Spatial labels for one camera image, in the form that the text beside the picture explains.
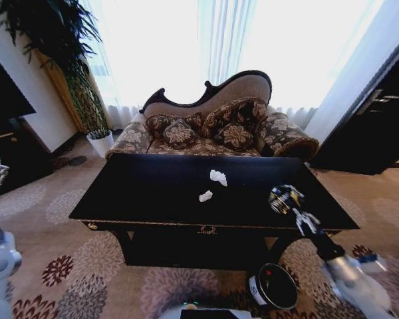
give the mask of sheer white curtain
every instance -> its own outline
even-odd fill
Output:
[[[304,126],[382,2],[258,0],[239,68],[266,72],[273,84],[271,105]]]
[[[384,0],[81,0],[103,43],[88,58],[114,128],[159,88],[195,102],[204,82],[249,69],[305,127]]]
[[[218,85],[238,72],[243,40],[249,32],[257,0],[198,1],[201,71]]]
[[[88,58],[108,116],[123,128],[155,91],[191,103],[203,93],[196,0],[84,0],[102,43]]]

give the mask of white wall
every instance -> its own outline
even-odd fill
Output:
[[[385,0],[305,131],[321,143],[399,44],[399,0]]]
[[[4,26],[1,27],[0,63],[37,112],[25,116],[25,119],[53,152],[73,136],[77,128],[45,70],[40,69],[35,55],[30,64],[27,56],[23,55],[21,47],[25,41],[18,39],[17,47],[14,47],[10,35]]]

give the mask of black coffee table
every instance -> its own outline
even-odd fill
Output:
[[[211,169],[226,174],[227,187],[210,180]],[[114,234],[128,265],[249,270],[277,262],[301,238],[267,202],[272,187],[287,183],[325,231],[358,228],[294,158],[114,154],[69,218]],[[200,203],[207,190],[213,197]],[[278,237],[270,251],[264,237]]]

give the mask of throw pillow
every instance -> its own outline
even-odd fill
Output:
[[[211,138],[231,122],[237,122],[254,131],[256,124],[266,115],[266,107],[267,103],[260,98],[233,100],[208,114],[201,128],[201,135]]]
[[[257,123],[266,115],[267,103],[260,98],[242,98],[238,100],[235,121],[253,132]]]
[[[175,150],[182,150],[196,139],[197,134],[179,118],[164,130],[164,140]]]
[[[228,103],[208,114],[201,128],[201,135],[205,138],[215,136],[220,129],[232,121],[234,111],[234,105]]]
[[[177,116],[171,114],[155,114],[146,119],[146,126],[151,130],[155,138],[163,138],[164,130],[177,119],[183,119],[185,122],[198,133],[202,125],[202,116],[200,112],[196,112],[187,116]]]
[[[183,120],[194,130],[195,133],[200,132],[202,125],[202,115],[200,112],[196,112],[187,116],[182,117]]]
[[[242,152],[253,143],[253,134],[241,124],[229,123],[214,139],[231,150]]]
[[[155,138],[162,138],[164,130],[173,122],[171,115],[156,114],[146,119],[146,126],[151,130]]]

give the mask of floor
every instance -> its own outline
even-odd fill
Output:
[[[87,160],[0,196],[0,226],[14,234],[23,256],[7,286],[15,318],[148,319],[185,300],[248,309],[261,318],[363,318],[332,293],[307,240],[292,244],[282,260],[300,292],[290,311],[256,307],[241,271],[126,266],[112,235],[67,219],[105,160],[84,138],[65,156]],[[399,315],[399,168],[375,176],[313,171],[361,226],[334,240],[352,256],[372,250],[386,257],[388,272],[375,278]]]

